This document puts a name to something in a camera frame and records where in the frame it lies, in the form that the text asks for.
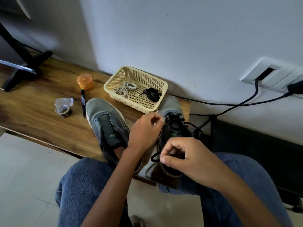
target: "orange container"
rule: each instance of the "orange container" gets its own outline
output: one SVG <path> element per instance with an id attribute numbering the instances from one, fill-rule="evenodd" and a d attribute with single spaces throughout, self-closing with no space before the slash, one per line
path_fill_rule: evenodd
<path id="1" fill-rule="evenodd" d="M 84 91 L 89 91 L 94 88 L 94 82 L 93 78 L 89 74 L 80 75 L 77 77 L 77 82 L 79 84 L 79 87 L 83 89 Z"/>

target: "wall socket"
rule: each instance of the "wall socket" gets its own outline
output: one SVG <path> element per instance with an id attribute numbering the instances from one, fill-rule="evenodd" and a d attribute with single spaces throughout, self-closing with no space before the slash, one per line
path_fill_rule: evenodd
<path id="1" fill-rule="evenodd" d="M 262 57 L 240 80 L 248 84 L 255 84 L 257 78 L 260 87 L 286 93 L 289 84 L 303 80 L 303 68 L 269 57 Z"/>

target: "black marker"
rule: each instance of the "black marker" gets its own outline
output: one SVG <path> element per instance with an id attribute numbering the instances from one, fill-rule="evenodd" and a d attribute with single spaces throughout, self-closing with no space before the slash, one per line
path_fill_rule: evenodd
<path id="1" fill-rule="evenodd" d="M 85 95 L 84 90 L 81 89 L 81 102 L 82 102 L 82 111 L 83 111 L 83 117 L 85 118 L 86 112 L 85 112 Z"/>

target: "cream plastic basket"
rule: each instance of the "cream plastic basket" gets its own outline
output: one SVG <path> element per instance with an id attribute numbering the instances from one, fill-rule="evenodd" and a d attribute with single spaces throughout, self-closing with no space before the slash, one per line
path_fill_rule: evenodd
<path id="1" fill-rule="evenodd" d="M 114 88 L 121 86 L 125 81 L 130 81 L 137 85 L 136 90 L 128 91 L 129 99 L 112 91 Z M 123 66 L 104 84 L 104 90 L 115 100 L 147 114 L 150 111 L 157 110 L 168 86 L 165 81 L 155 76 L 130 66 Z M 158 102 L 151 101 L 146 94 L 141 95 L 145 89 L 151 87 L 162 93 Z"/>

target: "leg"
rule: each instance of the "leg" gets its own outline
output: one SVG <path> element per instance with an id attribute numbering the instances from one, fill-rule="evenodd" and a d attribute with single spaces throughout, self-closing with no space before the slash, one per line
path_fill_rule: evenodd
<path id="1" fill-rule="evenodd" d="M 247 183 L 282 226 L 292 226 L 273 181 L 259 163 L 238 154 L 215 153 L 215 155 Z M 205 226 L 243 226 L 232 206 L 221 193 L 201 186 L 187 176 L 180 178 L 178 190 L 161 185 L 159 189 L 176 195 L 199 195 Z"/>
<path id="2" fill-rule="evenodd" d="M 103 190 L 113 169 L 108 163 L 83 158 L 61 179 L 55 200 L 60 208 L 58 227 L 80 226 Z M 120 226 L 132 226 L 125 205 Z"/>

